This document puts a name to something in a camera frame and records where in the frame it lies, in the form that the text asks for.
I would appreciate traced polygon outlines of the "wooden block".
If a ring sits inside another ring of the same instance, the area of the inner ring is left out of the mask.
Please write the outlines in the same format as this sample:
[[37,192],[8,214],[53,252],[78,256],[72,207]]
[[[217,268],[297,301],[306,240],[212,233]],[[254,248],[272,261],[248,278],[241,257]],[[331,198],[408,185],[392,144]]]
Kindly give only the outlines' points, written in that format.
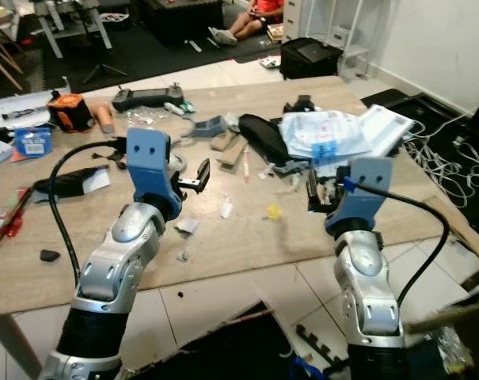
[[246,146],[246,140],[236,131],[224,131],[210,142],[210,148],[218,153],[217,162],[228,166],[235,166],[239,162]]

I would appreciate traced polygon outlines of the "grey-blue small device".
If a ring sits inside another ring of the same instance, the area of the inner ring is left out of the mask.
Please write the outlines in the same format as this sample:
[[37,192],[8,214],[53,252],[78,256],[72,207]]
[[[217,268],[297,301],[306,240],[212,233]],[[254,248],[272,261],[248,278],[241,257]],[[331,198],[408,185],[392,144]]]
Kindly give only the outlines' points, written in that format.
[[224,123],[223,117],[214,116],[204,122],[195,122],[189,137],[191,138],[214,138],[227,130],[227,124]]

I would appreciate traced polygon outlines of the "white plastic bag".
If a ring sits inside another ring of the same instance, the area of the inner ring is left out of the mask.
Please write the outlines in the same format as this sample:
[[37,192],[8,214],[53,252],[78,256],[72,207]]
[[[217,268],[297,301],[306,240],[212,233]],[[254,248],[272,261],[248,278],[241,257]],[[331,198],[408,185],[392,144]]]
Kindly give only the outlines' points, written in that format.
[[374,104],[361,116],[340,111],[289,112],[279,130],[291,157],[310,160],[319,177],[335,177],[355,157],[387,156],[415,120]]

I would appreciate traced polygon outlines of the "long black pouch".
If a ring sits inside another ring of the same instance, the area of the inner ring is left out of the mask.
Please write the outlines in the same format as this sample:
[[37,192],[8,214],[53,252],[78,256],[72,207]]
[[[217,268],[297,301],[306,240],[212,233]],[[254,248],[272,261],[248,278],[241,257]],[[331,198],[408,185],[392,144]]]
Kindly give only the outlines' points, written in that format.
[[240,134],[253,145],[253,149],[260,153],[266,162],[282,167],[294,161],[287,152],[287,145],[274,123],[260,116],[244,113],[239,116],[238,127]]

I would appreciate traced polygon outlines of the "black remote controller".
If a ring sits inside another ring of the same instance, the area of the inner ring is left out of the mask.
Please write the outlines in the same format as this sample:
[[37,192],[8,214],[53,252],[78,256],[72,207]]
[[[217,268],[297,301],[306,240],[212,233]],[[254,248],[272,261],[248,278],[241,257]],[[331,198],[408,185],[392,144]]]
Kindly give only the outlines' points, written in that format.
[[120,88],[120,91],[112,98],[110,104],[117,112],[126,112],[137,106],[163,106],[163,104],[182,105],[184,103],[184,91],[177,84],[167,88],[152,88],[143,90],[131,90]]

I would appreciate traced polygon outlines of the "tan cylinder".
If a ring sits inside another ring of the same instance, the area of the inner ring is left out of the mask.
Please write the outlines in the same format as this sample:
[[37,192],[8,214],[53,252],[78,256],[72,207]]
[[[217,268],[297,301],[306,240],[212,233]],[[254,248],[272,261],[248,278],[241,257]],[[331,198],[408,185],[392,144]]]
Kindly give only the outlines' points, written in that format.
[[92,108],[92,116],[99,123],[103,134],[111,135],[115,133],[115,119],[112,115],[112,106],[110,104],[97,104]]

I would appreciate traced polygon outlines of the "black pouch with white label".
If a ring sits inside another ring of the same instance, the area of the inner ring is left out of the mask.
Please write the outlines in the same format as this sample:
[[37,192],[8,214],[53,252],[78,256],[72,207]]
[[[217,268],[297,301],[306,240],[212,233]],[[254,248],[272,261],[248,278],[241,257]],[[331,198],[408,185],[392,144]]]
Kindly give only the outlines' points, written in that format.
[[48,178],[34,182],[32,188],[36,192],[44,193],[45,195],[50,195],[51,193],[56,199],[62,199],[84,196],[87,193],[97,191],[109,185],[108,166],[99,165],[58,175],[55,178],[52,189],[50,189],[50,180]]

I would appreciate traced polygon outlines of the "small black case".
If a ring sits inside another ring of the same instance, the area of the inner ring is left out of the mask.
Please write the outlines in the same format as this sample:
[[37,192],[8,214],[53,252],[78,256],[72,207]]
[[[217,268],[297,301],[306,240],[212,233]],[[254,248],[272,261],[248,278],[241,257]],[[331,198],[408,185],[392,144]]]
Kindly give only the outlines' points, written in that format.
[[337,74],[344,54],[339,47],[327,46],[313,37],[298,37],[282,43],[279,72],[283,79],[315,78]]

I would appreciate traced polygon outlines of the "orange and black device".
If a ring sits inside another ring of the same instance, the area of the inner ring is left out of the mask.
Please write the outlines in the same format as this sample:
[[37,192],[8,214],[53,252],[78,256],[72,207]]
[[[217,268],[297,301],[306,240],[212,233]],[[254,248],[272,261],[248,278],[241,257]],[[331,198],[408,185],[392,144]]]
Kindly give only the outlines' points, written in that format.
[[59,129],[65,133],[85,133],[92,129],[94,118],[83,95],[57,91],[54,94],[47,107],[57,120]]

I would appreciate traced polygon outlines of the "black tripod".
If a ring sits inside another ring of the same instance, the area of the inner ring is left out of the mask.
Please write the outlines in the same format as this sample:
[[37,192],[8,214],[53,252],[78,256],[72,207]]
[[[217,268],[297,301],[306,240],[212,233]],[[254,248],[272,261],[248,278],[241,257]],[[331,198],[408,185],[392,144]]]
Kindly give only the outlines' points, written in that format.
[[106,77],[128,76],[128,72],[112,65],[119,62],[119,55],[117,55],[116,50],[106,47],[100,37],[89,35],[86,37],[86,40],[88,41],[86,55],[92,62],[94,62],[94,66],[85,78],[82,79],[82,84],[84,86]]

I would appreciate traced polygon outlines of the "blue small box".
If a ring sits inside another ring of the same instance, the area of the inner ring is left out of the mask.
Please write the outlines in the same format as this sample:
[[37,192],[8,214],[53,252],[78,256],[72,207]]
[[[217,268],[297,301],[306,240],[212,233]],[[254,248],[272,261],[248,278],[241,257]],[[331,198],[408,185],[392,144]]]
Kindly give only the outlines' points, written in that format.
[[48,127],[23,127],[14,130],[14,147],[27,158],[46,156],[52,152],[51,129]]

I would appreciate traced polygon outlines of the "large black case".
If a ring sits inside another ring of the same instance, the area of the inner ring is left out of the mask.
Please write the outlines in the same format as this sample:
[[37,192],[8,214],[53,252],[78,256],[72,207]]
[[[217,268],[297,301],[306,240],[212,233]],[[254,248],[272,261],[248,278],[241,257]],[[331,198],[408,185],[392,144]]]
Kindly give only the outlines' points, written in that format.
[[222,0],[140,0],[141,19],[166,46],[210,36],[224,26]]

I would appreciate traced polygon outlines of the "red package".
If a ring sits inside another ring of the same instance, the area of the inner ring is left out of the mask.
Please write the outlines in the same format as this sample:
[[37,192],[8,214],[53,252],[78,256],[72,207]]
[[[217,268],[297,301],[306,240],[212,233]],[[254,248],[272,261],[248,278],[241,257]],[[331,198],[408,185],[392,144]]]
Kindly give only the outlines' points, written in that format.
[[0,207],[0,241],[7,235],[10,224],[17,218],[33,193],[32,187],[19,188]]

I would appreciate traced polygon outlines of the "white shelf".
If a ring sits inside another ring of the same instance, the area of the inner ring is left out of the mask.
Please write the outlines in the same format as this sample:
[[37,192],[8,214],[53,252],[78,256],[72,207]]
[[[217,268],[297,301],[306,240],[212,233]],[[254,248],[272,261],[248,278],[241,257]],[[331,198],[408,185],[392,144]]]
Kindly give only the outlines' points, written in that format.
[[389,33],[395,0],[285,0],[285,40],[311,37],[370,62]]

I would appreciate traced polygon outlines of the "person in orange shirt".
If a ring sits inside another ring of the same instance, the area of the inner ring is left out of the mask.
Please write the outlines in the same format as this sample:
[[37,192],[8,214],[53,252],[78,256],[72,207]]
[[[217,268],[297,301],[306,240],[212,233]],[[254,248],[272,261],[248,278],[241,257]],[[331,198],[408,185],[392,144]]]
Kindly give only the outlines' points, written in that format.
[[283,21],[285,0],[249,0],[249,7],[241,12],[228,29],[209,28],[211,39],[218,44],[234,46],[239,40],[254,35],[265,25]]

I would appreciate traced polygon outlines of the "grey metal workbench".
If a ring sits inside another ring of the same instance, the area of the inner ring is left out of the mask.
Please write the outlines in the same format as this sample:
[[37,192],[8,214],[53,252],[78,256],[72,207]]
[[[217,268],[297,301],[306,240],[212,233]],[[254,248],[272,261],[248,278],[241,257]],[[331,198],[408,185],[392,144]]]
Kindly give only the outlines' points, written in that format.
[[101,19],[102,0],[30,0],[41,29],[58,59],[64,58],[58,39],[98,32],[105,48],[112,48]]

